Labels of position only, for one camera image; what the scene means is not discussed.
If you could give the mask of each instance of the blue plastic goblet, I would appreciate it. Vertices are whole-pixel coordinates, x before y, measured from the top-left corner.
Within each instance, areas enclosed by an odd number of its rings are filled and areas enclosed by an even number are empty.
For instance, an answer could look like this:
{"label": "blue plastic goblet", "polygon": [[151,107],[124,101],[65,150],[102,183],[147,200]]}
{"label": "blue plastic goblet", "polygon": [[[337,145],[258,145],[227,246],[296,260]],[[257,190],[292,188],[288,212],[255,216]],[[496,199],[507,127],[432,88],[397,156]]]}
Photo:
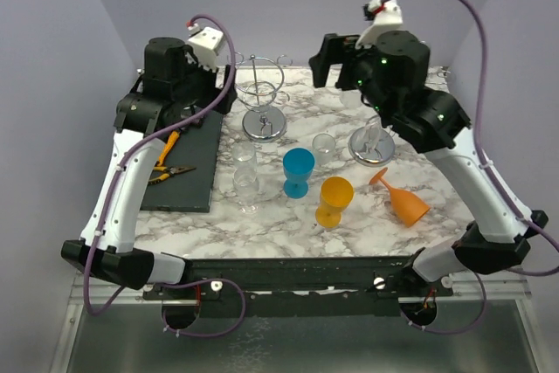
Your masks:
{"label": "blue plastic goblet", "polygon": [[303,198],[308,193],[308,178],[313,173],[314,156],[303,148],[289,150],[283,156],[283,172],[287,180],[283,191],[290,198]]}

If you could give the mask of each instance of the screw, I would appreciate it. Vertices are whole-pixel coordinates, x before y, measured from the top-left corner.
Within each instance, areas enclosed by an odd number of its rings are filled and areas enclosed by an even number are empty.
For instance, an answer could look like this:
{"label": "screw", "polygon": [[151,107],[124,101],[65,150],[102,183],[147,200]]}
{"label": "screw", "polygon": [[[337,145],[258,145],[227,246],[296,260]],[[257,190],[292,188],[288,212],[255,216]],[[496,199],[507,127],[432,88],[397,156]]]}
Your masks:
{"label": "screw", "polygon": [[214,292],[218,292],[224,287],[224,283],[221,281],[212,281],[210,286]]}
{"label": "screw", "polygon": [[452,280],[450,277],[445,276],[442,279],[440,279],[440,284],[444,287],[444,288],[452,288]]}
{"label": "screw", "polygon": [[384,278],[376,277],[373,280],[373,285],[375,286],[376,290],[383,290],[386,287],[386,283],[384,282]]}

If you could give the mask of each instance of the orange-handled pliers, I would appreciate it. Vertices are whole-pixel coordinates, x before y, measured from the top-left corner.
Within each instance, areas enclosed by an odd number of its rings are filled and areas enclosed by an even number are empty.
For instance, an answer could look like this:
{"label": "orange-handled pliers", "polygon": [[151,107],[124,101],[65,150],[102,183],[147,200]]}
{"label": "orange-handled pliers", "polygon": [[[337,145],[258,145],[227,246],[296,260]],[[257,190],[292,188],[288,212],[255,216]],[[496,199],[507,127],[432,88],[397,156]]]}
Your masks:
{"label": "orange-handled pliers", "polygon": [[173,131],[169,135],[169,139],[167,139],[167,144],[165,144],[165,147],[163,148],[163,152],[161,152],[161,154],[159,155],[159,159],[157,159],[157,163],[155,164],[156,167],[163,166],[163,164],[165,163],[165,158],[167,157],[167,155],[169,154],[173,146],[175,146],[175,143],[180,136],[181,134],[177,130]]}

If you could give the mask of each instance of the black slate board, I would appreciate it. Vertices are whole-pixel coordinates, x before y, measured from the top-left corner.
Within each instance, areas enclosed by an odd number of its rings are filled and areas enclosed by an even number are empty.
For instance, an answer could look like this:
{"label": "black slate board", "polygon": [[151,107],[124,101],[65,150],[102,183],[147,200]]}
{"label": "black slate board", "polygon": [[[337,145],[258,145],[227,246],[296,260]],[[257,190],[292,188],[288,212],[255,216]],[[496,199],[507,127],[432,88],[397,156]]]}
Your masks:
{"label": "black slate board", "polygon": [[200,128],[192,127],[167,155],[165,166],[196,166],[162,183],[149,185],[141,202],[145,211],[210,211],[211,189],[216,171],[217,149],[223,115],[210,111]]}

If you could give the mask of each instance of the yellow plastic goblet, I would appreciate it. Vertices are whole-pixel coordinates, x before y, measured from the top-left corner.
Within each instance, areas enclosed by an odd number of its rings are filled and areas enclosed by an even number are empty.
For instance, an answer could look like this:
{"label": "yellow plastic goblet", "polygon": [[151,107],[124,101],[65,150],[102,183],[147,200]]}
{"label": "yellow plastic goblet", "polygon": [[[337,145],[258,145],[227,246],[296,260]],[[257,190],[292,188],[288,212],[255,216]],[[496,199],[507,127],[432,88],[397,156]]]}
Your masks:
{"label": "yellow plastic goblet", "polygon": [[321,187],[321,204],[314,214],[316,221],[326,228],[336,227],[351,200],[353,187],[347,179],[340,176],[328,178]]}

